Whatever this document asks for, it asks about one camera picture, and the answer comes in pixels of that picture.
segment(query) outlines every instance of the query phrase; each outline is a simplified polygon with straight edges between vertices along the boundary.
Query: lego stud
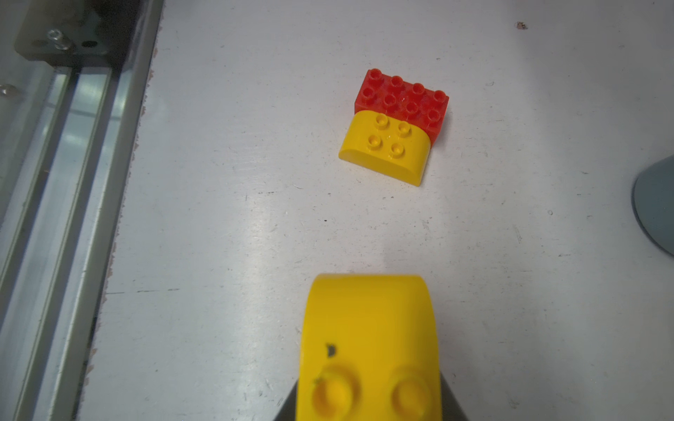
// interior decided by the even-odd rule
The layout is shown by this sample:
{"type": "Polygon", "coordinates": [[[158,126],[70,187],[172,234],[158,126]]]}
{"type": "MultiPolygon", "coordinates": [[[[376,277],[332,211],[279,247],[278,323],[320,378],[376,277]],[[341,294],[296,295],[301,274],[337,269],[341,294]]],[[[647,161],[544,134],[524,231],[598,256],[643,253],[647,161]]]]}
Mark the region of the lego stud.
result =
{"type": "Polygon", "coordinates": [[[408,137],[411,130],[412,127],[410,127],[410,123],[407,123],[406,121],[401,121],[400,124],[398,124],[398,136],[400,137],[408,137]]]}
{"type": "Polygon", "coordinates": [[[388,112],[393,112],[396,108],[398,108],[396,103],[397,101],[395,96],[388,94],[384,97],[384,107],[388,112]]]}
{"type": "Polygon", "coordinates": [[[372,69],[369,72],[367,72],[367,80],[373,86],[379,86],[379,85],[381,85],[382,82],[384,82],[384,77],[381,74],[381,70],[372,69]]]}
{"type": "Polygon", "coordinates": [[[372,135],[367,138],[367,147],[373,151],[381,148],[381,138],[377,135],[372,135]]]}
{"type": "Polygon", "coordinates": [[[433,100],[438,104],[442,105],[447,100],[447,95],[442,91],[435,91],[433,93],[433,100]]]}
{"type": "Polygon", "coordinates": [[[403,420],[422,420],[431,407],[431,391],[422,378],[403,377],[393,388],[391,405],[403,420]]]}
{"type": "Polygon", "coordinates": [[[394,143],[391,145],[391,150],[389,154],[392,158],[400,158],[405,153],[405,147],[400,143],[394,143]]]}
{"type": "Polygon", "coordinates": [[[314,385],[311,405],[316,413],[328,420],[343,418],[353,405],[354,389],[348,377],[326,369],[314,385]]]}
{"type": "Polygon", "coordinates": [[[365,103],[373,103],[375,100],[375,90],[372,88],[365,88],[363,90],[363,98],[365,98],[365,103]]]}
{"type": "Polygon", "coordinates": [[[391,78],[391,89],[395,92],[400,92],[402,90],[402,87],[404,85],[404,82],[402,80],[402,77],[400,76],[394,76],[391,78]]]}
{"type": "Polygon", "coordinates": [[[412,85],[412,92],[417,95],[423,95],[424,92],[426,92],[426,88],[424,88],[422,84],[414,84],[412,85]]]}
{"type": "Polygon", "coordinates": [[[440,113],[437,110],[430,110],[428,115],[426,115],[426,119],[429,125],[434,126],[440,121],[440,113]]]}
{"type": "Polygon", "coordinates": [[[419,106],[416,102],[408,102],[405,106],[405,112],[407,113],[407,118],[414,118],[419,113],[419,106]]]}
{"type": "Polygon", "coordinates": [[[385,114],[377,114],[375,117],[375,127],[379,130],[384,130],[388,127],[388,117],[385,114]]]}
{"type": "Polygon", "coordinates": [[[412,85],[412,94],[411,94],[412,97],[416,98],[417,100],[420,100],[423,94],[425,93],[426,88],[424,88],[422,84],[412,85]]]}

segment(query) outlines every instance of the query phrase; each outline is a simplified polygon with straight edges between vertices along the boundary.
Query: lego duplo brick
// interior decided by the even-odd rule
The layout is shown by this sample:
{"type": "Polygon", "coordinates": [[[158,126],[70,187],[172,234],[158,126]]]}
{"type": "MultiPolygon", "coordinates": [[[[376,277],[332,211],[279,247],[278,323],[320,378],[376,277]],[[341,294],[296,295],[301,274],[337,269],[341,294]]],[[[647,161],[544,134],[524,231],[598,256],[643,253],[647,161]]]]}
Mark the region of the lego duplo brick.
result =
{"type": "Polygon", "coordinates": [[[431,140],[419,127],[363,110],[353,117],[339,157],[419,186],[430,150],[431,140]]]}
{"type": "Polygon", "coordinates": [[[356,97],[355,112],[371,110],[420,127],[435,143],[445,121],[449,97],[422,84],[411,84],[400,76],[370,69],[356,97]]]}

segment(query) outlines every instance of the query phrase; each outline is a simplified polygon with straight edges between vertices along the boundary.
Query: yellow stud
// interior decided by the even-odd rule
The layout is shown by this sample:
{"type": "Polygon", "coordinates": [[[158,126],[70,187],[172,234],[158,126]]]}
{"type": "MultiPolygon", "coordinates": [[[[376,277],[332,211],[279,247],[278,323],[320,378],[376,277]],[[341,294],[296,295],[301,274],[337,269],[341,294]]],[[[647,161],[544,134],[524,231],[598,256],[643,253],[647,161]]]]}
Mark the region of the yellow stud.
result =
{"type": "Polygon", "coordinates": [[[377,135],[372,135],[367,138],[367,147],[371,150],[377,150],[381,148],[381,138],[377,135]]]}
{"type": "Polygon", "coordinates": [[[388,127],[388,117],[385,114],[377,114],[375,117],[375,127],[379,130],[386,130],[388,127]]]}
{"type": "Polygon", "coordinates": [[[393,158],[400,158],[405,153],[405,147],[400,143],[394,143],[391,145],[390,153],[393,158]]]}
{"type": "Polygon", "coordinates": [[[391,406],[403,420],[425,419],[431,407],[431,392],[424,379],[416,375],[400,377],[391,392],[391,406]]]}
{"type": "Polygon", "coordinates": [[[410,123],[407,123],[406,121],[401,121],[400,124],[398,124],[398,136],[408,137],[411,131],[412,127],[410,126],[410,123]]]}
{"type": "Polygon", "coordinates": [[[348,376],[327,368],[314,382],[311,404],[320,418],[340,420],[351,409],[353,395],[354,387],[348,376]]]}

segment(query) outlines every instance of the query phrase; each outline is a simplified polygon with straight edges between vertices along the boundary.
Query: white table surface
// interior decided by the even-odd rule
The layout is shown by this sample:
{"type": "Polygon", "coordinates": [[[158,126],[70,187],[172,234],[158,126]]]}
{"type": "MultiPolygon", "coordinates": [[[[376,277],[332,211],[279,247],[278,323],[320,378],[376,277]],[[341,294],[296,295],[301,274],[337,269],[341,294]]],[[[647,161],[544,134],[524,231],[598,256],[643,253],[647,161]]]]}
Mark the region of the white table surface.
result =
{"type": "Polygon", "coordinates": [[[166,2],[81,420],[270,420],[321,272],[419,273],[471,420],[674,411],[671,1],[166,2]],[[529,29],[518,30],[517,21],[529,29]],[[366,70],[445,90],[413,187],[337,158],[366,70]]]}

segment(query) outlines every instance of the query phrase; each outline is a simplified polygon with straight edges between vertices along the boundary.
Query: yellow lego brick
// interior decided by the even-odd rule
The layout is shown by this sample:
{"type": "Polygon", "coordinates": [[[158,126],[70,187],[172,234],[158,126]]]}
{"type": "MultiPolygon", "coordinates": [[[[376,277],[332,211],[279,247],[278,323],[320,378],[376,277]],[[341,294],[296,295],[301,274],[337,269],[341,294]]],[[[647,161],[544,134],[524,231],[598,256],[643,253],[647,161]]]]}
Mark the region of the yellow lego brick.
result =
{"type": "Polygon", "coordinates": [[[339,157],[419,186],[430,150],[431,140],[419,127],[363,110],[353,116],[339,157]]]}
{"type": "Polygon", "coordinates": [[[441,421],[435,318],[421,277],[316,277],[296,419],[441,421]]]}

